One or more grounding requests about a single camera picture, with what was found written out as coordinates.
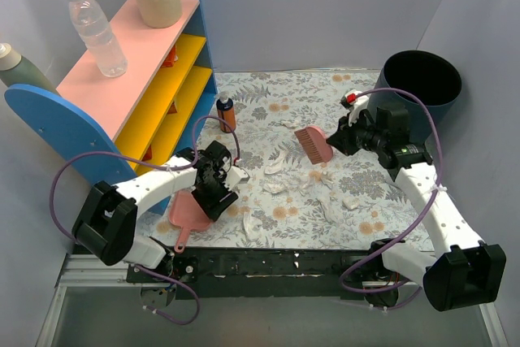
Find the pink hand brush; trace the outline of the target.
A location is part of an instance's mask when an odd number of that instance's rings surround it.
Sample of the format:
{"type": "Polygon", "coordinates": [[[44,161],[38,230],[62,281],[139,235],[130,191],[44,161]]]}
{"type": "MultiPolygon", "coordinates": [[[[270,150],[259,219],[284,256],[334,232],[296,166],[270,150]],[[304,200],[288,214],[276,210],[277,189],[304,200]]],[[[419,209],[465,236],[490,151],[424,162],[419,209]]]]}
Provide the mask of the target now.
{"type": "Polygon", "coordinates": [[[327,136],[321,128],[310,125],[296,130],[294,135],[313,165],[332,160],[332,147],[327,143],[327,136]]]}

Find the pink dustpan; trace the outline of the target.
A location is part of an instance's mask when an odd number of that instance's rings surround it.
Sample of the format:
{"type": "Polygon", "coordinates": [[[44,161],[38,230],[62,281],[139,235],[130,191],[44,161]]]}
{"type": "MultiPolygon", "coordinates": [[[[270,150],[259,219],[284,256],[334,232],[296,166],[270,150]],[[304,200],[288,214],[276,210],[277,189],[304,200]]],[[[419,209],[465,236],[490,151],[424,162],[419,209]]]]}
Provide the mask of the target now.
{"type": "Polygon", "coordinates": [[[179,191],[175,195],[168,219],[180,229],[174,246],[178,254],[187,247],[191,232],[204,232],[213,223],[189,191],[179,191]]]}

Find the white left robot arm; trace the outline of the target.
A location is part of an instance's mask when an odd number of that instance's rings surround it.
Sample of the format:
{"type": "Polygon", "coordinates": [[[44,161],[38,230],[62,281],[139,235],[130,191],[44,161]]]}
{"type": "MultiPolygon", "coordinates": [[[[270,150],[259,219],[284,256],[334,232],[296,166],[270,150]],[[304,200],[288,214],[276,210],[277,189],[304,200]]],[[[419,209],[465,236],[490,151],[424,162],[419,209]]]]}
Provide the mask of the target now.
{"type": "Polygon", "coordinates": [[[237,200],[234,188],[249,174],[231,160],[217,141],[205,150],[185,148],[161,167],[132,180],[96,183],[72,228],[74,238],[107,266],[127,262],[145,267],[157,282],[167,280],[173,263],[168,248],[150,236],[137,234],[137,220],[152,206],[173,197],[171,222],[181,228],[184,250],[189,230],[219,219],[237,200]]]}

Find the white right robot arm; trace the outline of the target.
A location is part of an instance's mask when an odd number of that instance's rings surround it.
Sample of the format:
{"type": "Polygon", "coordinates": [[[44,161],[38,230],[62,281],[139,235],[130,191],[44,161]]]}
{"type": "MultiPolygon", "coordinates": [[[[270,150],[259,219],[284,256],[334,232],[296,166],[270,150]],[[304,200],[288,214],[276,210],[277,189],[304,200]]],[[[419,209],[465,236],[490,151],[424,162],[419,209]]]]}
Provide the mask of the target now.
{"type": "Polygon", "coordinates": [[[410,140],[409,113],[401,104],[379,107],[372,116],[367,97],[342,98],[348,114],[327,143],[345,155],[359,150],[377,154],[391,181],[403,191],[418,218],[394,239],[372,243],[370,253],[340,277],[369,271],[377,280],[393,273],[419,285],[438,311],[496,300],[506,264],[504,250],[487,244],[464,220],[448,191],[438,183],[439,166],[422,144],[410,140]]]}

